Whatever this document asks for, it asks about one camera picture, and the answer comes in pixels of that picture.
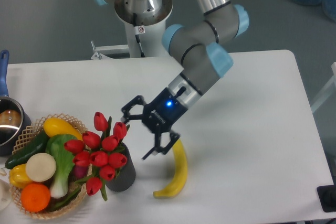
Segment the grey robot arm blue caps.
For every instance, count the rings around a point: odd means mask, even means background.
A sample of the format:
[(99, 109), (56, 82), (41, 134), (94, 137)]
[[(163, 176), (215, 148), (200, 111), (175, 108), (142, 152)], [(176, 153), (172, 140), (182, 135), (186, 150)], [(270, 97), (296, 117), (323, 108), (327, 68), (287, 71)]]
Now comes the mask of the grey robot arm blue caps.
[(223, 44), (247, 30), (248, 14), (230, 0), (197, 0), (204, 20), (186, 28), (166, 25), (172, 0), (95, 1), (113, 5), (124, 23), (127, 45), (110, 46), (110, 52), (128, 51), (132, 58), (169, 54), (183, 68), (152, 102), (137, 96), (122, 108), (125, 122), (140, 120), (154, 134), (150, 153), (166, 154), (179, 138), (172, 125), (232, 67)]

